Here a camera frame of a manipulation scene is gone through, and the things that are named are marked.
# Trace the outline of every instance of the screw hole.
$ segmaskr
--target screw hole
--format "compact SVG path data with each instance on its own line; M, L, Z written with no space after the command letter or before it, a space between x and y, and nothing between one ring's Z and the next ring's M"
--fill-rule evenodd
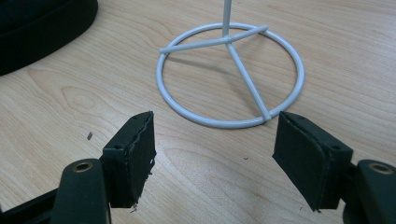
M386 165L380 164L380 163L370 163L369 167L376 171L377 173L380 173L382 175L391 175L393 174L393 171Z
M91 162L82 162L80 164L77 164L73 167L73 171L76 173L82 173L90 170L93 167Z

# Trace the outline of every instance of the white metal rod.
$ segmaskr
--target white metal rod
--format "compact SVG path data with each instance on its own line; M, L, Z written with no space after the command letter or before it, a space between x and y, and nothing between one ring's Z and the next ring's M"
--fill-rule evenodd
M264 101L259 95L259 92L257 91L256 87L254 86L253 81L251 80L250 76L248 75L248 71L243 65L241 59L239 58L238 53L236 52L235 48L233 47L232 44L226 44L226 47L228 51L230 51L231 56L233 57L233 61L235 62L236 67L238 68L239 72L242 75L242 78L245 80L247 87L250 90L250 93L252 97L254 98L254 101L256 102L256 105L259 107L260 112L262 113L262 118L264 120L269 120L271 119L270 112L268 111L267 107L265 106Z
M232 43L234 41L246 38L246 37L248 37L250 35L255 35L255 34L258 34L258 33L265 32L267 30L268 30L268 25L264 25L264 26L260 26L260 27L256 27L256 28L250 29L248 31L245 31L245 32L242 32L242 33L239 33L239 34L231 36L231 38L230 38L231 41L229 43Z
M195 43L181 44L181 45L176 45L176 46L172 46L172 47L161 48L160 53L166 54L166 53L182 51L182 50L186 50L186 49L198 49L198 48L216 46L216 45L227 43L229 41L229 39L230 39L229 37L222 37L222 38L198 41Z
M216 39L211 39L211 40L204 40L204 41L198 41L195 43L189 43L189 44L182 44L182 45L176 45L172 47L166 47L166 48L161 48L160 53L171 53L175 51L182 51L186 49L198 49L198 48L205 48L205 47L211 47L211 46L216 46L216 45L221 45L221 44L230 44L234 41L246 38L250 35L255 35L261 32L264 32L268 30L268 26L264 25L261 27L256 27L251 30L239 33L237 35L229 36L229 37L222 37L222 38L216 38Z
M232 0L224 0L223 25L222 25L223 37L230 34L231 1Z

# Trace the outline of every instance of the black plastic part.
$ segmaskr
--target black plastic part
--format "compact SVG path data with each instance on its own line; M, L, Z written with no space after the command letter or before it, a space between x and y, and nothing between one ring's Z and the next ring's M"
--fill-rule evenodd
M63 47L93 23L96 0L0 1L0 76Z
M111 223L99 160L76 161L64 168L50 223Z
M370 224L396 223L396 168L380 161L359 161L357 192Z
M100 160L113 208L130 208L138 203L157 154L153 118L152 112L132 117L103 149Z
M275 153L279 166L312 210L335 209L342 196L342 175L353 150L310 120L279 114Z
M52 207L55 201L57 189L45 193L33 200L16 206L1 214L2 224L47 224L50 223Z

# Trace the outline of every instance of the white vertical pole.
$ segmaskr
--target white vertical pole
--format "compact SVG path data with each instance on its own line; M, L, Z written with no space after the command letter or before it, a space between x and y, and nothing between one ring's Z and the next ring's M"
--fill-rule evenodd
M224 13L222 24L223 37L229 35L230 33L231 1L232 0L224 0Z

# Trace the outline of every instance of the wood grain surface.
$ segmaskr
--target wood grain surface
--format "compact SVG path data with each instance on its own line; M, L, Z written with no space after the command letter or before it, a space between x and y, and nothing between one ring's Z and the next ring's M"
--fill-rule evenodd
M161 97L159 48L220 22L222 8L220 0L99 0L86 33L0 77L2 209L57 188L66 165L99 158L129 117L152 110L153 175L137 210L113 209L113 223L342 223L343 203L313 213L272 159L277 118L244 130L207 128ZM268 24L303 58L304 90L289 112L352 147L355 163L396 165L394 0L233 1L232 21ZM219 36L210 31L186 42ZM268 107L282 102L296 77L287 52L262 35L234 45ZM213 119L260 115L223 46L172 53L163 78L192 112Z

